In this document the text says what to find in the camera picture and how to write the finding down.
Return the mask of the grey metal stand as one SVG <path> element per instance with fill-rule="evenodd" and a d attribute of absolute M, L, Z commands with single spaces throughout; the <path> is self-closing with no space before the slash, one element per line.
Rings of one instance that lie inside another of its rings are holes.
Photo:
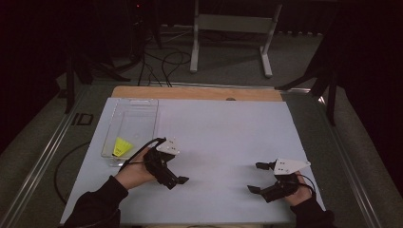
<path fill-rule="evenodd" d="M 200 0 L 194 0 L 194 4 L 193 47 L 189 68 L 191 73 L 198 71 L 200 31 L 214 30 L 266 34 L 266 42 L 259 48 L 259 54 L 265 77 L 271 78 L 273 76 L 268 51 L 274 37 L 282 4 L 276 4 L 274 14 L 269 18 L 205 14 L 200 13 Z"/>

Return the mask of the person's right hand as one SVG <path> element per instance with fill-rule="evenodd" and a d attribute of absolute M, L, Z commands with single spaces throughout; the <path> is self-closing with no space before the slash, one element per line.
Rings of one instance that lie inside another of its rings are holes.
<path fill-rule="evenodd" d="M 285 198 L 291 206 L 297 206 L 312 197 L 311 188 L 306 184 L 303 176 L 299 172 L 296 172 L 296 175 L 299 182 L 297 191 Z"/>

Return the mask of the white table mat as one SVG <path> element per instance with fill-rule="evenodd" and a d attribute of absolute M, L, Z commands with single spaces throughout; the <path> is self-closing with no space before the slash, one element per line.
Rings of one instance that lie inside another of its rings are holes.
<path fill-rule="evenodd" d="M 248 190 L 275 181 L 257 162 L 306 158 L 287 103 L 160 100 L 154 134 L 176 139 L 180 153 L 168 166 L 188 181 L 133 189 L 121 204 L 123 224 L 294 221 L 285 200 L 266 202 Z"/>

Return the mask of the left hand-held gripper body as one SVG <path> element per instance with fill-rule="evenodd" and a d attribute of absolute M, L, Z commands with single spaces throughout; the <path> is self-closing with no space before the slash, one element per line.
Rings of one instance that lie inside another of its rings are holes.
<path fill-rule="evenodd" d="M 167 163 L 180 153 L 174 140 L 158 139 L 158 143 L 144 155 L 147 171 L 153 175 L 159 184 L 164 184 L 167 176 L 173 174 Z"/>

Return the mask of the black tripod stand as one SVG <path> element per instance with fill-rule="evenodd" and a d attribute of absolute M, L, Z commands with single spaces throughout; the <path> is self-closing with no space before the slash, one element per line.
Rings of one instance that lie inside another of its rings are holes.
<path fill-rule="evenodd" d="M 336 85 L 337 74 L 336 66 L 328 57 L 315 54 L 309 63 L 304 74 L 294 81 L 285 85 L 276 86 L 276 90 L 290 90 L 311 79 L 316 79 L 313 86 L 309 90 L 309 94 L 313 97 L 321 97 L 325 90 L 328 90 L 328 100 L 326 103 L 326 116 L 331 125 L 335 125 L 335 104 L 336 104 Z"/>
<path fill-rule="evenodd" d="M 125 78 L 117 74 L 114 70 L 96 62 L 76 47 L 67 46 L 66 88 L 62 91 L 62 95 L 67 98 L 66 114 L 72 110 L 75 104 L 75 77 L 78 77 L 82 84 L 90 85 L 93 81 L 93 75 L 91 73 L 92 69 L 103 72 L 107 77 L 115 81 L 129 82 L 128 78 Z"/>

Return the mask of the yellow shuttlecock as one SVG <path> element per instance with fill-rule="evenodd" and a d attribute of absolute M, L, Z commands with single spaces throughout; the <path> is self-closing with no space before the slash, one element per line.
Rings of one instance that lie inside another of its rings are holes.
<path fill-rule="evenodd" d="M 114 157 L 121 157 L 133 147 L 133 144 L 121 137 L 118 137 L 115 141 L 112 155 Z"/>

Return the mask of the clear plastic box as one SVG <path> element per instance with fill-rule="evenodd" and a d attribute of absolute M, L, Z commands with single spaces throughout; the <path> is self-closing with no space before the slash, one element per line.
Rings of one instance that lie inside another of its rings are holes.
<path fill-rule="evenodd" d="M 154 99 L 118 99 L 108 124 L 101 156 L 110 166 L 120 167 L 154 138 L 159 101 Z M 121 157 L 112 155 L 115 141 L 121 137 L 133 147 Z"/>

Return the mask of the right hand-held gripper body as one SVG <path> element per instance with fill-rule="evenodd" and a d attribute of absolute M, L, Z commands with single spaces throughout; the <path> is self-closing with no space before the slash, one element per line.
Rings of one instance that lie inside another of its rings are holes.
<path fill-rule="evenodd" d="M 276 159 L 269 163 L 277 181 L 274 184 L 275 193 L 279 196 L 294 194 L 299 186 L 297 171 L 310 166 L 309 161 L 295 161 L 288 159 Z"/>

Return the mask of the person's left hand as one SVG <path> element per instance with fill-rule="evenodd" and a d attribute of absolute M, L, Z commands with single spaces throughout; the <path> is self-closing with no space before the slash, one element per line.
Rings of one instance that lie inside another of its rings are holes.
<path fill-rule="evenodd" d="M 146 182 L 154 181 L 155 177 L 151 175 L 145 165 L 143 164 L 144 155 L 148 152 L 147 147 L 140 152 L 133 160 L 131 164 L 128 164 L 125 168 L 119 171 L 115 175 L 115 179 L 126 189 L 130 190 L 138 187 Z"/>

